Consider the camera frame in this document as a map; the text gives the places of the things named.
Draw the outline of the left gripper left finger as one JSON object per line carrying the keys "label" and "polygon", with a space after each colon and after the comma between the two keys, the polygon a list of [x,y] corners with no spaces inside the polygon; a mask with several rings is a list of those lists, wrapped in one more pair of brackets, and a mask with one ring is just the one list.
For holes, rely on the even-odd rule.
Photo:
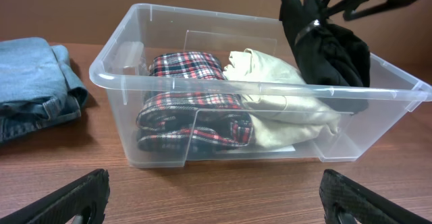
{"label": "left gripper left finger", "polygon": [[1,218],[1,224],[101,224],[110,195],[109,173],[95,169],[49,195]]}

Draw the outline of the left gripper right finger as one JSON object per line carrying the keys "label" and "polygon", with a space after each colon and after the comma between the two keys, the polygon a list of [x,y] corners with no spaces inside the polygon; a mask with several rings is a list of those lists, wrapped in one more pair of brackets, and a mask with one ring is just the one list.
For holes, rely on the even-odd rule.
{"label": "left gripper right finger", "polygon": [[319,186],[326,224],[431,224],[333,169]]}

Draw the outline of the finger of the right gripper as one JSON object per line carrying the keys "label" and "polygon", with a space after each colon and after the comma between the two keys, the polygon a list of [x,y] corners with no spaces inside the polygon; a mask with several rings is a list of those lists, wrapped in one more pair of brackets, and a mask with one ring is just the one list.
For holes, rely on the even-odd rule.
{"label": "finger of the right gripper", "polygon": [[357,8],[365,1],[350,1],[345,8],[343,8],[343,18],[345,21],[357,20],[366,16],[371,16],[376,13],[388,11],[392,8],[389,3],[381,3],[379,5],[357,11]]}
{"label": "finger of the right gripper", "polygon": [[361,18],[362,14],[357,13],[356,9],[363,2],[363,0],[341,0],[334,6],[329,7],[328,4],[331,0],[322,0],[325,6],[323,15],[325,17],[330,17],[339,12],[343,12],[345,18]]}

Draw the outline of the black knit garment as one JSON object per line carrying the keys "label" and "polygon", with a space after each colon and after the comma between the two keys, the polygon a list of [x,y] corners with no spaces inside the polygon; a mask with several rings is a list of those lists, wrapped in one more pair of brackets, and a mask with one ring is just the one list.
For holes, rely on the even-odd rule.
{"label": "black knit garment", "polygon": [[368,45],[351,30],[327,22],[322,9],[322,0],[281,0],[279,21],[304,81],[368,88]]}

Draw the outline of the cream cloth garment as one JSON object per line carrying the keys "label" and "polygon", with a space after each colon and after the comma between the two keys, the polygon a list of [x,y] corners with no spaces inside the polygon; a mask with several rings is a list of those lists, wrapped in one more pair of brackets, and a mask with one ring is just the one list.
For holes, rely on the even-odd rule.
{"label": "cream cloth garment", "polygon": [[[245,49],[232,51],[223,75],[228,80],[304,84],[300,72],[271,55]],[[255,144],[274,150],[315,139],[321,132],[336,135],[340,114],[313,97],[243,94],[245,109],[250,109]]]}

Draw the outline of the red plaid shirt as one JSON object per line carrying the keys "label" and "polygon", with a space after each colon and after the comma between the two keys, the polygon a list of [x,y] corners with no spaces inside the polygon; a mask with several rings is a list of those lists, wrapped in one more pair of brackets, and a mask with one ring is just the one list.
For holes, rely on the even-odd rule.
{"label": "red plaid shirt", "polygon": [[[221,62],[210,53],[166,53],[154,58],[150,76],[225,80]],[[214,153],[248,146],[254,140],[250,115],[237,94],[148,92],[136,124],[140,150]]]}

